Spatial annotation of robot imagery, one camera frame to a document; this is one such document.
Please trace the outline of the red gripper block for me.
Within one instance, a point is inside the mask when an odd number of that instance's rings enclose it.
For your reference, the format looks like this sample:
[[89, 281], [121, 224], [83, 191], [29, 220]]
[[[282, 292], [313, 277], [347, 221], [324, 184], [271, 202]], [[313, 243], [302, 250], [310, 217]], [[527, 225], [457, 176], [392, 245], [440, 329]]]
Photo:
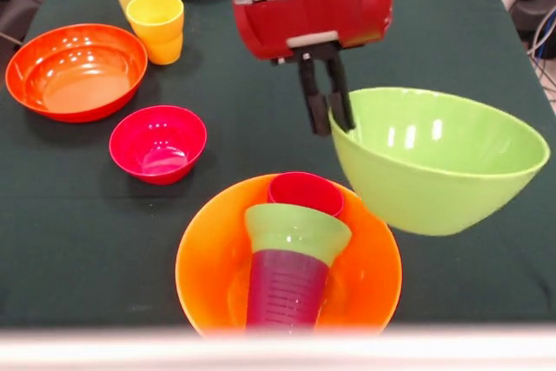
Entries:
[[[295, 50], [335, 42], [343, 49], [381, 40], [390, 26], [393, 0], [232, 0], [235, 23], [248, 50], [261, 60], [289, 58]], [[326, 61], [336, 124], [355, 128], [344, 67], [337, 52]], [[311, 129], [329, 136], [328, 104], [320, 93], [314, 60], [300, 56], [298, 73]]]

